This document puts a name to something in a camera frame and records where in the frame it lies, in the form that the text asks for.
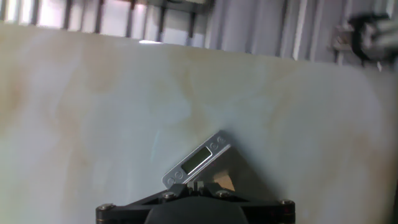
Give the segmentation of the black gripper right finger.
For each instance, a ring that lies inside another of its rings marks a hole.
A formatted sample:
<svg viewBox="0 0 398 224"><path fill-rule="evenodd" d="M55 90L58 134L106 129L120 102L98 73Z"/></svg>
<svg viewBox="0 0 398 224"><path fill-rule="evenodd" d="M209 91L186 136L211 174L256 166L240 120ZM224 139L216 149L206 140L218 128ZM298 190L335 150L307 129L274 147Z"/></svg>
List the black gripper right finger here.
<svg viewBox="0 0 398 224"><path fill-rule="evenodd" d="M236 192L218 183L195 183L195 195L202 199L195 209L205 223L294 223L291 200L263 200Z"/></svg>

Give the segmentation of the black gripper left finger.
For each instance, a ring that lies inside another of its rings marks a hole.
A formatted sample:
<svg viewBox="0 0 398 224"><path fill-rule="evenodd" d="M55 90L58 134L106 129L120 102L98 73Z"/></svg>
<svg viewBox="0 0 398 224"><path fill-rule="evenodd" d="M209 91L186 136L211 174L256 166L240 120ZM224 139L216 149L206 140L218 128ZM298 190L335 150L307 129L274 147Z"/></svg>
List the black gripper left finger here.
<svg viewBox="0 0 398 224"><path fill-rule="evenodd" d="M136 202L127 205L115 205L114 203L105 203L96 208L97 224L112 223L183 223L181 220L173 220L167 215L157 215L155 208L161 205L173 202L193 195L195 182L187 184L173 184L171 188L159 193L150 195Z"/></svg>

